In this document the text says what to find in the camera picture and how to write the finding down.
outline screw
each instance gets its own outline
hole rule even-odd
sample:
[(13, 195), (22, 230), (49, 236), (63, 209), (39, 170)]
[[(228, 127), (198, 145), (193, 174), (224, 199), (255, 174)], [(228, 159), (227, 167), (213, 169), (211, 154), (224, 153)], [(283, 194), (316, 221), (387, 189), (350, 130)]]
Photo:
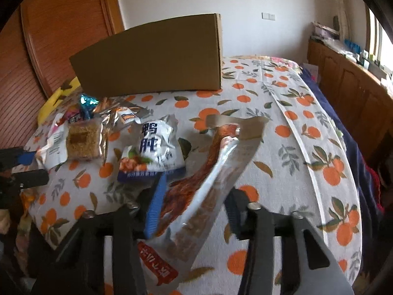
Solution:
[(139, 205), (138, 205), (138, 203), (135, 202), (135, 201), (129, 201), (129, 202), (127, 202), (127, 207), (128, 207), (130, 210), (135, 210), (136, 208), (139, 208)]
[(83, 218), (93, 218), (96, 215), (96, 213), (94, 211), (88, 210), (88, 211), (84, 211), (82, 214)]
[(301, 220), (303, 216), (301, 216), (297, 211), (292, 212), (292, 217), (296, 218), (297, 220)]
[(260, 210), (262, 208), (262, 205), (258, 202), (251, 202), (248, 203), (247, 207), (249, 210)]

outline brown cardboard box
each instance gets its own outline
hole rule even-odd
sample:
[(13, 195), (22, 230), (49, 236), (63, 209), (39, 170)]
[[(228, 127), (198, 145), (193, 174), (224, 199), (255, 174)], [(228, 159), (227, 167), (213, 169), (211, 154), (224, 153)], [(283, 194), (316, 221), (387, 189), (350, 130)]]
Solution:
[(220, 15), (139, 25), (87, 47), (70, 61), (84, 92), (97, 98), (217, 90), (221, 87)]

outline wall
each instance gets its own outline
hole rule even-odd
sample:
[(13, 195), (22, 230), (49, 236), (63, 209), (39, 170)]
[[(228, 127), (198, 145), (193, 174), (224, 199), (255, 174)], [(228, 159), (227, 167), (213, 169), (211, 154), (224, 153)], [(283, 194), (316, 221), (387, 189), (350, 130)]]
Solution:
[(363, 0), (345, 0), (351, 41), (365, 49), (367, 38), (366, 10)]
[[(119, 0), (125, 28), (170, 17), (220, 13), (223, 53), (303, 62), (312, 21), (333, 26), (334, 0)], [(276, 21), (262, 20), (274, 13)]]

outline red label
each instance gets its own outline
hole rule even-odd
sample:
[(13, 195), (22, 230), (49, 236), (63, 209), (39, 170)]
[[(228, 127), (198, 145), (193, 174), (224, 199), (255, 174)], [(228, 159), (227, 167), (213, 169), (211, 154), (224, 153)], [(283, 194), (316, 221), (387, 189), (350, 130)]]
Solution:
[(157, 286), (162, 283), (169, 284), (179, 274), (172, 266), (165, 262), (156, 251), (146, 245), (144, 242), (138, 242), (139, 256), (146, 267), (156, 275), (158, 279)]

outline bedsheet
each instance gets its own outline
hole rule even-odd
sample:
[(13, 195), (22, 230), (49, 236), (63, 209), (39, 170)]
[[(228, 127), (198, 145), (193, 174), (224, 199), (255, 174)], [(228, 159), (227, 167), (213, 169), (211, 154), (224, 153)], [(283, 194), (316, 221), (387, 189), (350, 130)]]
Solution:
[(337, 113), (325, 98), (318, 85), (312, 80), (308, 70), (303, 69), (300, 77), (306, 85), (315, 94), (320, 105), (326, 113), (334, 120), (335, 125), (341, 132), (347, 147), (346, 156), (352, 170), (356, 188), (359, 193), (360, 211), (362, 214), (362, 230), (363, 230), (363, 271), (369, 271), (370, 265), (373, 264), (373, 240), (377, 237), (379, 223), (382, 219), (383, 208), (379, 200), (379, 187), (373, 180), (367, 164), (358, 148), (357, 143), (349, 134), (347, 129), (340, 121)]
[[(26, 149), (36, 150), (45, 144), (54, 116), (74, 103), (77, 95), (49, 116)], [(362, 251), (356, 185), (326, 112), (295, 70), (258, 57), (225, 59), (220, 90), (138, 94), (127, 99), (146, 107), (152, 119), (174, 112), (179, 122), (177, 135), (187, 157), (187, 175), (193, 174), (206, 159), (213, 132), (205, 125), (208, 114), (268, 118), (260, 147), (236, 187), (270, 211), (298, 211), (307, 217), (353, 283)], [(67, 161), (50, 170), (48, 185), (36, 189), (37, 198), (29, 206), (29, 213), (53, 248), (85, 210), (112, 212), (134, 198), (133, 192), (116, 181), (119, 152), (130, 145), (128, 129), (112, 133), (109, 141), (104, 166), (97, 160)], [(231, 233), (222, 208), (190, 274), (173, 294), (237, 294), (247, 246), (247, 241), (237, 241)], [(105, 252), (105, 282), (110, 289), (110, 238)], [(275, 294), (280, 293), (280, 270), (277, 238)], [(151, 291), (155, 295), (161, 293), (160, 288)]]

